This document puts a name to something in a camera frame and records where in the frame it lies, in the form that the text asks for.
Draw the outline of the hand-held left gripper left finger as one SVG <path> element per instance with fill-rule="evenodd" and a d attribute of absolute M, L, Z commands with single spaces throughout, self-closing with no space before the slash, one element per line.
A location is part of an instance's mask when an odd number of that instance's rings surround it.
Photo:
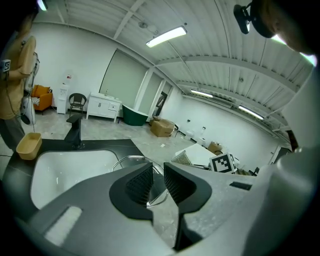
<path fill-rule="evenodd" d="M 16 220 L 44 256 L 170 256 L 147 209 L 152 163 L 86 179 L 39 210 Z"/>

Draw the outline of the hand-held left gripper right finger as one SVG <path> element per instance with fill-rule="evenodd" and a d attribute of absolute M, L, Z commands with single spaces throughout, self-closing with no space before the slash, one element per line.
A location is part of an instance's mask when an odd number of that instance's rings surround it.
<path fill-rule="evenodd" d="M 216 231 L 237 211 L 256 180 L 169 162 L 163 167 L 165 186 L 178 208 L 177 252 Z"/>

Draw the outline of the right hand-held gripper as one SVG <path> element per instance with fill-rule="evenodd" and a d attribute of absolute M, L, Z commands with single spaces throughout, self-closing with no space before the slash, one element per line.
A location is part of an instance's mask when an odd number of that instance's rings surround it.
<path fill-rule="evenodd" d="M 223 153 L 209 159 L 210 168 L 218 173 L 234 173 L 238 170 L 240 161 L 231 153 Z"/>

